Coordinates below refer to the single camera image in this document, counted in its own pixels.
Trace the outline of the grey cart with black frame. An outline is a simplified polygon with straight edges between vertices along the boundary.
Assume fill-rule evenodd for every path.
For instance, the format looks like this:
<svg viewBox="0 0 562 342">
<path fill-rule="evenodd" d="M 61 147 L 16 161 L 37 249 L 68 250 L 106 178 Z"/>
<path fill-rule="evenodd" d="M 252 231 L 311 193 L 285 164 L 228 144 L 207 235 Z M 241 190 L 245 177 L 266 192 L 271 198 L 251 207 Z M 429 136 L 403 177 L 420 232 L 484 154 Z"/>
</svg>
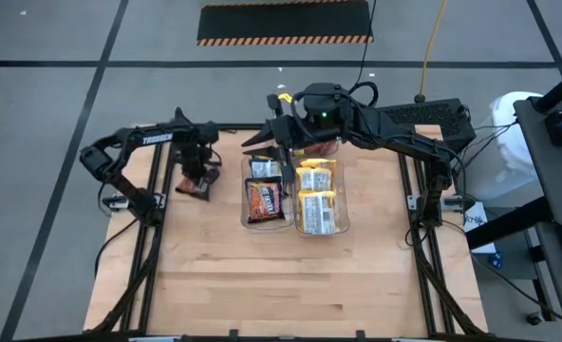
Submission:
<svg viewBox="0 0 562 342">
<path fill-rule="evenodd" d="M 553 125 L 558 117 L 538 109 L 540 100 L 531 97 L 514 104 L 517 122 L 534 162 L 543 196 L 466 233 L 468 245 L 476 249 L 521 233 L 537 224 L 562 228 L 562 129 Z"/>
</svg>

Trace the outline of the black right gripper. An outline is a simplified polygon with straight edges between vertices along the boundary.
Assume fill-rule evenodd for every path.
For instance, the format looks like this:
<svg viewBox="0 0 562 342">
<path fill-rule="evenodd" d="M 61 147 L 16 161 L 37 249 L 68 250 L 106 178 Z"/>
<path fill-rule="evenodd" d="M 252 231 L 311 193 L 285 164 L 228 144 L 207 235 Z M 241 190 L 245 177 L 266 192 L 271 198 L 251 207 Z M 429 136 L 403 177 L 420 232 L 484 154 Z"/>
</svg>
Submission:
<svg viewBox="0 0 562 342">
<path fill-rule="evenodd" d="M 308 137 L 299 127 L 296 118 L 284 112 L 282 103 L 286 103 L 286 101 L 279 100 L 278 95 L 271 93 L 266 97 L 268 107 L 273 112 L 273 118 L 267 120 L 267 123 L 255 135 L 242 143 L 242 146 L 252 146 L 272 140 L 288 149 L 309 145 Z M 244 151 L 243 154 L 251 156 L 255 160 L 284 162 L 286 149 L 283 146 L 269 145 Z"/>
</svg>

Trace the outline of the clear plastic bin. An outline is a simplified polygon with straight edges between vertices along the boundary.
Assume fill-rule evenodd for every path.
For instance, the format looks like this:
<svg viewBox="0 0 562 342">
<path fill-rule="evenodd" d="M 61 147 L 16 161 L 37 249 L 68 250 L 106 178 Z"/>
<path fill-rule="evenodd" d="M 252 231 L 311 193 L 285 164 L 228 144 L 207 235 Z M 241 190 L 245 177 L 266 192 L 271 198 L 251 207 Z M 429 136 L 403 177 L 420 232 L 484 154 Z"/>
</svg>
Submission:
<svg viewBox="0 0 562 342">
<path fill-rule="evenodd" d="M 320 142 L 305 147 L 295 147 L 290 151 L 293 158 L 330 158 L 345 144 L 341 140 Z"/>
<path fill-rule="evenodd" d="M 247 221 L 248 218 L 248 202 L 247 202 L 247 195 L 245 189 L 245 179 L 252 178 L 251 175 L 251 168 L 249 166 L 249 160 L 252 160 L 252 157 L 246 157 L 242 160 L 241 163 L 241 190 L 242 190 L 242 214 L 241 214 L 241 223 L 247 229 L 257 232 L 257 233 L 264 233 L 264 232 L 276 232 L 287 229 L 294 223 L 293 218 L 293 208 L 292 208 L 292 199 L 290 196 L 290 189 L 286 185 L 285 181 L 282 178 L 282 185 L 283 185 L 283 193 L 282 193 L 282 207 L 285 213 L 284 219 L 275 219 L 260 223 L 249 223 Z"/>
<path fill-rule="evenodd" d="M 336 160 L 336 165 L 335 165 L 334 169 L 327 168 L 332 172 L 332 190 L 331 191 L 333 191 L 335 193 L 334 211 L 335 211 L 336 233 L 334 235 L 331 235 L 331 236 L 316 236 L 316 235 L 307 235 L 307 234 L 304 234 L 301 231 L 301 223 L 300 223 L 301 214 L 300 214 L 300 209 L 299 209 L 299 196 L 298 196 L 298 194 L 300 192 L 308 192 L 308 191 L 301 191 L 299 189 L 299 181 L 298 181 L 298 176 L 296 174 L 296 169 L 299 168 L 299 167 L 302 167 L 300 165 L 300 161 L 305 160 L 305 159 L 324 159 L 324 158 L 302 158 L 302 159 L 296 159 L 295 160 L 297 162 L 297 164 L 296 164 L 296 167 L 294 169 L 295 182 L 292 186 L 292 199 L 293 199 L 293 205 L 294 205 L 294 220 L 295 220 L 296 230 L 301 235 L 307 236 L 307 237 L 332 237 L 332 236 L 336 236 L 336 235 L 340 235 L 340 234 L 345 233 L 350 227 L 350 222 L 349 222 L 348 213 L 347 213 L 347 190 L 346 190 L 345 181 L 344 181 L 345 168 L 344 168 L 344 165 L 340 161 L 337 161 L 337 160 Z"/>
</svg>

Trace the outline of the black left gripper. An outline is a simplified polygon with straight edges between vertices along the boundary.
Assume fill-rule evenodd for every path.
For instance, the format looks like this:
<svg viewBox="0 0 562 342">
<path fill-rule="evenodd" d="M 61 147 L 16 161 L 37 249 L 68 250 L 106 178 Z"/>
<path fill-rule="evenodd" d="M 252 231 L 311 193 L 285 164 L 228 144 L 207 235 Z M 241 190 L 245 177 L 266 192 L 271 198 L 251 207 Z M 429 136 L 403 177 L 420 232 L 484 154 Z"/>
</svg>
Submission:
<svg viewBox="0 0 562 342">
<path fill-rule="evenodd" d="M 203 181 L 213 185 L 220 176 L 217 162 L 212 161 L 213 154 L 212 142 L 197 142 L 182 146 L 180 164 L 183 177 L 191 183 L 196 183 L 204 175 Z"/>
</svg>

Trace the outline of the black aluminium table frame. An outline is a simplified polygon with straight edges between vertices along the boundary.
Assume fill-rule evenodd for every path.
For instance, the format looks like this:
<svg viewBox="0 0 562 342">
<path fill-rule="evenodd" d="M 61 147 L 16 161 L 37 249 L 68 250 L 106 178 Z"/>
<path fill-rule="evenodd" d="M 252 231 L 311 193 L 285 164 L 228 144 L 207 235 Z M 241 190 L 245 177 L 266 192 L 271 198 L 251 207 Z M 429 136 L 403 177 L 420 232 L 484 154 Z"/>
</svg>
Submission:
<svg viewBox="0 0 562 342">
<path fill-rule="evenodd" d="M 159 260 L 127 313 L 110 332 L 98 325 L 119 301 L 152 231 L 115 215 L 84 323 L 86 341 L 125 342 L 143 335 L 238 336 L 266 340 L 355 337 L 425 338 L 460 325 L 416 261 L 423 253 L 460 308 L 480 329 L 486 320 L 468 245 L 450 213 L 436 231 L 417 235 L 406 195 L 419 189 L 414 162 L 389 150 L 345 144 L 349 229 L 306 237 L 294 227 L 257 233 L 242 212 L 242 143 L 254 123 L 226 123 L 215 150 L 223 159 L 209 201 L 173 192 L 160 229 Z"/>
</svg>

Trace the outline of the white plastic bag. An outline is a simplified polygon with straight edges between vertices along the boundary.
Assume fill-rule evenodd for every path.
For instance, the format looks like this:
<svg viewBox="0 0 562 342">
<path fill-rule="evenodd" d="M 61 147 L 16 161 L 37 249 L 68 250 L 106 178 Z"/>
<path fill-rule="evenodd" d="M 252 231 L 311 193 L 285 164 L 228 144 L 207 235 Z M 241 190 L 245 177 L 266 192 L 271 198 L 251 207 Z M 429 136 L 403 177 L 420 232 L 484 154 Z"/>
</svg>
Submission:
<svg viewBox="0 0 562 342">
<path fill-rule="evenodd" d="M 540 94 L 514 91 L 496 98 L 490 104 L 493 125 L 500 128 L 500 135 L 496 138 L 499 153 L 508 168 L 522 173 L 534 173 L 534 163 L 517 122 L 514 103 L 530 97 L 540 97 Z"/>
</svg>

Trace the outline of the black cart post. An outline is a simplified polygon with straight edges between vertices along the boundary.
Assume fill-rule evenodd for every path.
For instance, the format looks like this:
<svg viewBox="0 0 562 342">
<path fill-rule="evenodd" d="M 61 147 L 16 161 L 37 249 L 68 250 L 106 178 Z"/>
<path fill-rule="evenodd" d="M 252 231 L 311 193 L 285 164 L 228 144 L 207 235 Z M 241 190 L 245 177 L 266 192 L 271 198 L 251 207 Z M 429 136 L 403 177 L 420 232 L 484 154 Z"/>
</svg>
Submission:
<svg viewBox="0 0 562 342">
<path fill-rule="evenodd" d="M 541 113 L 548 112 L 562 102 L 562 81 L 543 97 L 534 102 L 534 108 Z"/>
</svg>

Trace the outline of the white paper sheet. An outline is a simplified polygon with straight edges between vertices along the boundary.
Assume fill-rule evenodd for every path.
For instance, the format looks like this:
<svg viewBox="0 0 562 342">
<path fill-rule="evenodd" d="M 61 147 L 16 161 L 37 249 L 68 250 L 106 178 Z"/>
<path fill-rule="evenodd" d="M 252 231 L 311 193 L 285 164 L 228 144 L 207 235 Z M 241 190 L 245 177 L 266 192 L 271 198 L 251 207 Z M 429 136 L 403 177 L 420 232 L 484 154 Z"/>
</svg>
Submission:
<svg viewBox="0 0 562 342">
<path fill-rule="evenodd" d="M 485 211 L 481 206 L 474 205 L 465 213 L 463 222 L 463 231 L 465 233 L 478 228 L 480 225 L 488 221 Z M 496 246 L 493 242 L 481 247 L 472 249 L 471 252 L 476 255 L 492 255 L 496 252 Z"/>
</svg>

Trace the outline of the black hazard-striped floor mat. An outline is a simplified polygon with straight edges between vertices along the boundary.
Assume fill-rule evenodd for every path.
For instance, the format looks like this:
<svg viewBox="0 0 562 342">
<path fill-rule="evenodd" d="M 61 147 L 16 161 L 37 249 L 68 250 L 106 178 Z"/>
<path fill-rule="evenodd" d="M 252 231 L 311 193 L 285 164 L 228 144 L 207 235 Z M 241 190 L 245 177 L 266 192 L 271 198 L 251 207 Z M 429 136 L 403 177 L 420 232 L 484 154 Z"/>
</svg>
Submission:
<svg viewBox="0 0 562 342">
<path fill-rule="evenodd" d="M 366 0 L 215 4 L 201 8 L 200 47 L 367 44 L 374 40 Z"/>
</svg>

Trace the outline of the black fire noodle ramen pack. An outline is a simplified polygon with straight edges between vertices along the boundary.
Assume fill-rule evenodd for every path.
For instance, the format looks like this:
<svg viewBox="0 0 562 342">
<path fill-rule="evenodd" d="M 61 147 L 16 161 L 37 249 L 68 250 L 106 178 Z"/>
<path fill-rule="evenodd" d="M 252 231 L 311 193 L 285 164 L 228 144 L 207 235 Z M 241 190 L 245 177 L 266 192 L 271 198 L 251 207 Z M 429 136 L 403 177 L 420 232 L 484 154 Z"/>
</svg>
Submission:
<svg viewBox="0 0 562 342">
<path fill-rule="evenodd" d="M 285 218 L 282 207 L 281 177 L 247 178 L 245 179 L 245 189 L 249 223 Z"/>
<path fill-rule="evenodd" d="M 249 160 L 251 175 L 256 179 L 282 178 L 282 169 L 278 161 Z"/>
<path fill-rule="evenodd" d="M 208 201 L 212 185 L 205 183 L 203 181 L 203 176 L 200 177 L 196 183 L 191 183 L 183 178 L 183 180 L 175 187 L 175 191 L 180 194 L 189 195 L 190 197 L 198 200 Z"/>
</svg>

